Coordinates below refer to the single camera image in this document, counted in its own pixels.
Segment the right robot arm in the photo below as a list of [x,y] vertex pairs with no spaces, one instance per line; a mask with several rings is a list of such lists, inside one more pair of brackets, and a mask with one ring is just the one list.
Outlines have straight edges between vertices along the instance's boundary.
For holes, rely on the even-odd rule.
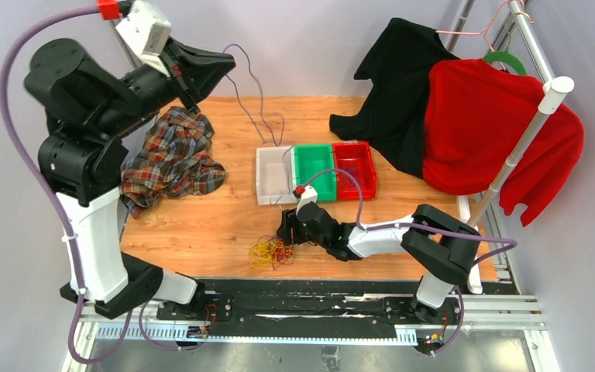
[[385,223],[338,222],[315,202],[282,212],[276,234],[286,243],[314,243],[341,261],[407,253],[426,273],[419,282],[411,310],[424,323],[442,314],[449,292],[465,284],[480,245],[473,227],[432,205]]

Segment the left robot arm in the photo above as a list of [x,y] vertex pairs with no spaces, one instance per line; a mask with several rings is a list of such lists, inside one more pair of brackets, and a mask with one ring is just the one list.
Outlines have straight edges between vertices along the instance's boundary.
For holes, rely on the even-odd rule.
[[122,140],[173,100],[195,108],[236,62],[173,39],[160,62],[160,69],[143,65],[116,78],[79,42],[61,38],[33,54],[24,80],[46,112],[40,173],[72,227],[72,277],[60,295],[76,304],[90,301],[108,319],[152,299],[175,303],[188,320],[206,310],[201,282],[121,251],[120,167],[128,153]]

